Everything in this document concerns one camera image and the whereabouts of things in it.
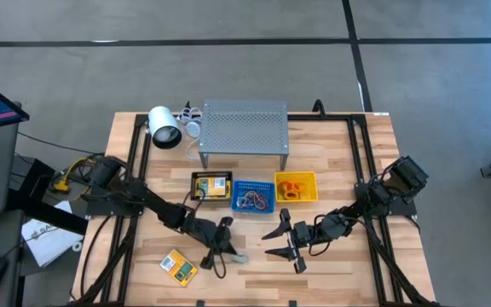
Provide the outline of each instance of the yellow basket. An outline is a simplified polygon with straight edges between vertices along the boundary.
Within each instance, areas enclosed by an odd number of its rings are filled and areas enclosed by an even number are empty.
[[[285,186],[290,187],[290,184],[298,183],[295,188],[289,188],[293,196],[293,191],[298,191],[294,195],[293,199],[286,199],[284,197]],[[274,174],[274,184],[276,192],[276,201],[281,203],[292,202],[308,202],[317,201],[317,184],[315,182],[315,173],[313,171],[281,171]]]

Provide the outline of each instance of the perforated metal shelf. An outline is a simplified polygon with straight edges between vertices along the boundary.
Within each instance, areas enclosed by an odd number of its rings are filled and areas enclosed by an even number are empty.
[[[199,154],[272,154],[285,168],[289,154],[285,101],[207,100],[202,112]]]

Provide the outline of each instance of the yellow device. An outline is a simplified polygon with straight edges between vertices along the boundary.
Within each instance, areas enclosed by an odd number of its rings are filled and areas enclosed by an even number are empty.
[[[175,249],[162,260],[160,267],[185,287],[198,270],[181,253]]]

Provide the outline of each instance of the yellow box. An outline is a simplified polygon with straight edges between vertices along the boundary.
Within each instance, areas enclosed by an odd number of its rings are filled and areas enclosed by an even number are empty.
[[[317,201],[313,171],[280,171],[274,174],[276,201],[281,203]]]
[[[185,287],[198,270],[181,253],[175,249],[162,260],[160,267],[170,274],[171,278]]]

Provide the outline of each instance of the white lamp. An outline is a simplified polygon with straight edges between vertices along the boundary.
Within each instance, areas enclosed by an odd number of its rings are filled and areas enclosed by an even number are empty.
[[[170,149],[179,145],[182,133],[176,118],[171,115],[167,107],[154,107],[149,111],[149,133],[154,146],[162,149]]]

